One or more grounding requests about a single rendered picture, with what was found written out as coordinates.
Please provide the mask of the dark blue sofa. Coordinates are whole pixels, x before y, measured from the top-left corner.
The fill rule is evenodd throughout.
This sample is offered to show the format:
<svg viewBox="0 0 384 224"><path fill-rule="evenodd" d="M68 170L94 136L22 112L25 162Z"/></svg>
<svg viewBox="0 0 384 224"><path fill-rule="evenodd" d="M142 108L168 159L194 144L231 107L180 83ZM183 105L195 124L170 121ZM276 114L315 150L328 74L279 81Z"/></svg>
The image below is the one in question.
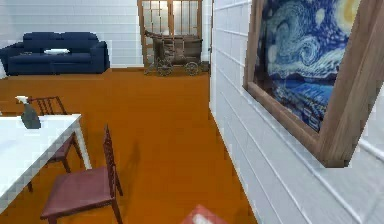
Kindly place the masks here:
<svg viewBox="0 0 384 224"><path fill-rule="evenodd" d="M48 55L46 49L68 49ZM23 41L0 49L7 76L101 74L110 67L108 46L91 32L31 32Z"/></svg>

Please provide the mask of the dark red wooden chair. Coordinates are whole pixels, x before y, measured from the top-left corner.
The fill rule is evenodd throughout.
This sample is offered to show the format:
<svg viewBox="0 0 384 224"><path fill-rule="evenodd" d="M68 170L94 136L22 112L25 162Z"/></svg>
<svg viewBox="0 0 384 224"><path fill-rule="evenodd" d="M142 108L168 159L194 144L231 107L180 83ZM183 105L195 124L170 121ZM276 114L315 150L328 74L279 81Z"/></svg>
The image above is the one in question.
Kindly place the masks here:
<svg viewBox="0 0 384 224"><path fill-rule="evenodd" d="M57 224L61 217L91 209L111 206L118 224L123 224L116 193L123 195L114 159L111 133L104 128L104 167L60 175L55 179L51 192L40 215L48 224Z"/></svg>
<svg viewBox="0 0 384 224"><path fill-rule="evenodd" d="M28 102L32 104L36 102L41 115L54 115L55 112L52 107L52 102L56 101L59 106L61 113L66 115L67 111L64 108L59 96L50 96L50 97L39 97L39 98L30 98ZM71 172L70 166L68 164L67 155L71 147L74 147L79 158L82 158L79 145L75 139L76 134L72 133L68 139L63 143L63 145L56 151L56 153L48 160L49 163L61 162L67 173Z"/></svg>

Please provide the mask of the grey spray bottle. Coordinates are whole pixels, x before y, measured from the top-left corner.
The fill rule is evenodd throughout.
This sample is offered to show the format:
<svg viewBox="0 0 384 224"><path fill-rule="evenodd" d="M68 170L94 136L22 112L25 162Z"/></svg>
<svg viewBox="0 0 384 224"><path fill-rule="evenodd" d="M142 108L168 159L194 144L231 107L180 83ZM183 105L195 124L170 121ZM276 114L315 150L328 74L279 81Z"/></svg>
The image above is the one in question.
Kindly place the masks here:
<svg viewBox="0 0 384 224"><path fill-rule="evenodd" d="M16 96L15 99L21 102L24 106L24 112L21 115L21 120L27 129L40 129L41 122L37 112L28 101L27 96Z"/></svg>

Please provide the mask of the white dining table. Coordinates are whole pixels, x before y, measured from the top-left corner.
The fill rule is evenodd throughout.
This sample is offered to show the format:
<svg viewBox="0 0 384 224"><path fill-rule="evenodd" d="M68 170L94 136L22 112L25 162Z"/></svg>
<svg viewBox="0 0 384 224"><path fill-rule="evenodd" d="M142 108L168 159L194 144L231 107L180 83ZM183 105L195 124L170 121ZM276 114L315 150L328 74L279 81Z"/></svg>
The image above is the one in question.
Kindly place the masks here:
<svg viewBox="0 0 384 224"><path fill-rule="evenodd" d="M80 118L81 114L40 116L40 129L26 129L20 116L0 117L0 214L73 133L85 168L92 168Z"/></svg>

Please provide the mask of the red and white box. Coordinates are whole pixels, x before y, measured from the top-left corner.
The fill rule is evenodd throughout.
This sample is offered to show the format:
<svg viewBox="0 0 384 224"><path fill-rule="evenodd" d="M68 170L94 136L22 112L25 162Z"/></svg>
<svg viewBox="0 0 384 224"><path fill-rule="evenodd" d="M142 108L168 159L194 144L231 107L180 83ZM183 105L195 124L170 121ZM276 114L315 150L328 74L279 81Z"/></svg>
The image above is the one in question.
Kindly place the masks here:
<svg viewBox="0 0 384 224"><path fill-rule="evenodd" d="M180 224L228 224L224 219L198 204Z"/></svg>

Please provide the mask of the blue swirling framed painting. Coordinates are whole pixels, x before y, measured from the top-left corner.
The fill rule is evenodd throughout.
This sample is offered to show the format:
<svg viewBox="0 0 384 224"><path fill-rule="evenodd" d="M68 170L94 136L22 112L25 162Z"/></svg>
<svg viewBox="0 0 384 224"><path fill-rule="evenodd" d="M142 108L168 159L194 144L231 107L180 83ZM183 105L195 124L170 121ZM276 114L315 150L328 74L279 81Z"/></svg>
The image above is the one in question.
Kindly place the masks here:
<svg viewBox="0 0 384 224"><path fill-rule="evenodd" d="M384 0L252 0L243 86L323 166L348 166L384 84Z"/></svg>

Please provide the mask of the wooden framed glass door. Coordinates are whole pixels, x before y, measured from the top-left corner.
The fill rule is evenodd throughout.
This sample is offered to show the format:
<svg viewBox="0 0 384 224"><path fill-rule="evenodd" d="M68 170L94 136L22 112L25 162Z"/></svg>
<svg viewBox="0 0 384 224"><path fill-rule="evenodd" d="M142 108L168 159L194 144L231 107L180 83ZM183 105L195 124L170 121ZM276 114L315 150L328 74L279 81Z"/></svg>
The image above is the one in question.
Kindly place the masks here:
<svg viewBox="0 0 384 224"><path fill-rule="evenodd" d="M202 36L202 0L137 0L143 63L154 61L154 47L146 31L166 35Z"/></svg>

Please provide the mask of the brown wooden wheeled cart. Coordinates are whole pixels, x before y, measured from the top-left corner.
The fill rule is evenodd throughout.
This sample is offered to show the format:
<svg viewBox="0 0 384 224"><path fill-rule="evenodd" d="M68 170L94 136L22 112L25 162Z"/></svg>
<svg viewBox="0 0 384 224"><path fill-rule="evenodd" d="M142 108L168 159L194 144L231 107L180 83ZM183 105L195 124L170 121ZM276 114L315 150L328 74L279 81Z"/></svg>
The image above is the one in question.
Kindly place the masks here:
<svg viewBox="0 0 384 224"><path fill-rule="evenodd" d="M190 76L199 73L203 40L197 35L164 35L145 31L153 41L154 60L144 71L148 75L155 70L160 76L168 76L174 67L183 67Z"/></svg>

